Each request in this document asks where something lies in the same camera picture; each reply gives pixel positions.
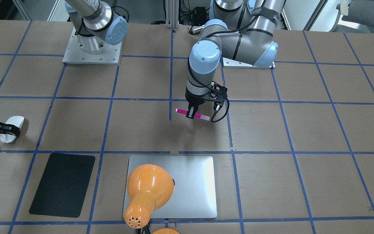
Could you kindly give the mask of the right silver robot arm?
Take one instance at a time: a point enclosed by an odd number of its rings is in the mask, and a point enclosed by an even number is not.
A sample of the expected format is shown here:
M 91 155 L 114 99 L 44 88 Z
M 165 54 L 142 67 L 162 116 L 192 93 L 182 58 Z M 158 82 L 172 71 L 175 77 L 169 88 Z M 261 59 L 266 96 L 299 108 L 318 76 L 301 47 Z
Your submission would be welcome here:
M 100 0 L 67 0 L 66 11 L 74 24 L 63 62 L 75 65 L 117 65 L 128 24 Z M 25 118 L 12 116 L 0 122 L 0 139 L 11 143 L 20 136 Z

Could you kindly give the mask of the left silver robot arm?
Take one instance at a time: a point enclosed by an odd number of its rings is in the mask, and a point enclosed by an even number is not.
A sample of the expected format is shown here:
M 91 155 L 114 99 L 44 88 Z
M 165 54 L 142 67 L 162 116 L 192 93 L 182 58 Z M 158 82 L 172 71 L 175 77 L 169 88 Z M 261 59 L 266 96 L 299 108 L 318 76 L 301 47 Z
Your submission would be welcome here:
M 214 102 L 214 114 L 228 103 L 227 89 L 213 81 L 221 58 L 269 68 L 277 54 L 273 34 L 284 0 L 213 0 L 209 21 L 193 45 L 187 66 L 186 117 L 193 119 L 200 105 Z

